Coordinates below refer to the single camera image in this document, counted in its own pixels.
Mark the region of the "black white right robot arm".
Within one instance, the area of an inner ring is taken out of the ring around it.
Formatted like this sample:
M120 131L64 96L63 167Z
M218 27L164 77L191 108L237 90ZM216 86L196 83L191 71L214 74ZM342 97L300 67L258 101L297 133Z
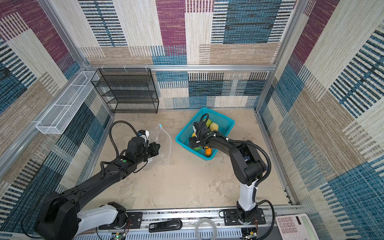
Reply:
M268 154L251 141L233 140L211 131L204 121L194 122L193 130L195 136L189 138L190 148L211 147L230 157L234 174L241 184L237 216L241 224L251 223L258 212L258 185L271 172Z

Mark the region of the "light green toy pear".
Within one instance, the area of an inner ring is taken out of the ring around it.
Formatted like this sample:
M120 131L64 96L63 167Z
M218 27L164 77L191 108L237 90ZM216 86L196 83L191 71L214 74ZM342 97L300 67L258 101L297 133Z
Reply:
M206 122L206 126L209 128L211 124L212 124L212 121L210 119L208 119Z

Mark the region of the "clear zip top bag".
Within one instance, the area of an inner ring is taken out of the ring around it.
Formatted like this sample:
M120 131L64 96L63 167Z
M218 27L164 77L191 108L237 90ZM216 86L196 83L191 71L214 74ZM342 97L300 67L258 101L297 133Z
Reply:
M149 164L163 160L168 166L171 158L172 139L161 124L156 125L149 131L149 141L150 143L156 142L160 144L159 154L149 158Z

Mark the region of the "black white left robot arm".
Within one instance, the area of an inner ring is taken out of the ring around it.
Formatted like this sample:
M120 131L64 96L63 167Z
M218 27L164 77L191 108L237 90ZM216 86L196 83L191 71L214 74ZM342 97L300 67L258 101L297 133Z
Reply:
M83 207L113 184L135 172L140 163L159 154L160 144L134 137L128 148L98 174L69 190L46 196L34 231L44 240L71 240L76 235L99 226L124 228L126 208L116 202L88 211Z

